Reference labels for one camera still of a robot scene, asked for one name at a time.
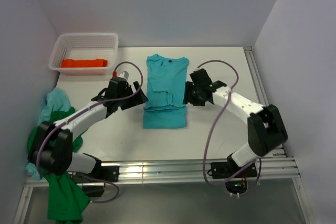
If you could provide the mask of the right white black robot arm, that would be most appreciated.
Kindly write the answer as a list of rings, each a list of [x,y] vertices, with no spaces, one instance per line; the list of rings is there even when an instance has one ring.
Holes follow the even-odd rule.
[[[227,157],[228,173],[240,176],[249,162],[264,157],[285,143],[288,134],[278,108],[255,103],[234,92],[222,81],[212,81],[205,69],[190,74],[183,103],[205,106],[206,102],[221,106],[241,119],[247,126],[247,141]]]

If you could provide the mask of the white perforated plastic basket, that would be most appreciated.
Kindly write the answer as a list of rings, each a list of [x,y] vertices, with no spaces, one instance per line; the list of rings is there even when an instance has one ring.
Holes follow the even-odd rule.
[[[115,33],[66,33],[58,37],[49,58],[48,67],[67,75],[109,75],[117,61],[119,37]],[[61,66],[64,60],[107,61],[105,67]]]

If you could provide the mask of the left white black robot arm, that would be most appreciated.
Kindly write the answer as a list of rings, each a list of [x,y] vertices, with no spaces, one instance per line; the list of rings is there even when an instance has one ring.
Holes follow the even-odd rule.
[[[74,140],[88,128],[108,118],[118,109],[126,110],[148,101],[141,90],[142,81],[129,84],[125,77],[113,77],[106,88],[82,109],[55,122],[39,124],[28,152],[28,161],[50,174],[83,173],[91,182],[102,174],[102,161],[73,151]]]

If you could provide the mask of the teal t-shirt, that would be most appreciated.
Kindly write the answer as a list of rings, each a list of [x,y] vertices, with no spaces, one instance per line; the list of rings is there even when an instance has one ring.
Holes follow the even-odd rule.
[[[144,129],[180,129],[187,126],[183,103],[189,60],[165,58],[158,54],[147,57],[148,102],[144,106]]]

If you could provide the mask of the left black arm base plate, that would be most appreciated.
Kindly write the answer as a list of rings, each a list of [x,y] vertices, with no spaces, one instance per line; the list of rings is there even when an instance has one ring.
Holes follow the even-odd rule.
[[[70,176],[81,187],[84,194],[91,199],[92,203],[111,202],[119,196],[120,188],[116,185],[119,178],[119,166],[102,166],[97,173],[73,172]],[[115,189],[115,194],[109,199],[102,199],[103,194],[109,187]]]

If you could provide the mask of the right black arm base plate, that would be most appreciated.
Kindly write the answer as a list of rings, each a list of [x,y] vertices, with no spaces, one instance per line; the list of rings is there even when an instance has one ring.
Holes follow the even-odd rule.
[[[234,162],[212,162],[210,170],[207,171],[207,174],[210,175],[213,179],[226,179],[233,175],[240,169]],[[253,163],[249,165],[242,172],[237,174],[234,178],[254,178],[257,177],[256,165]]]

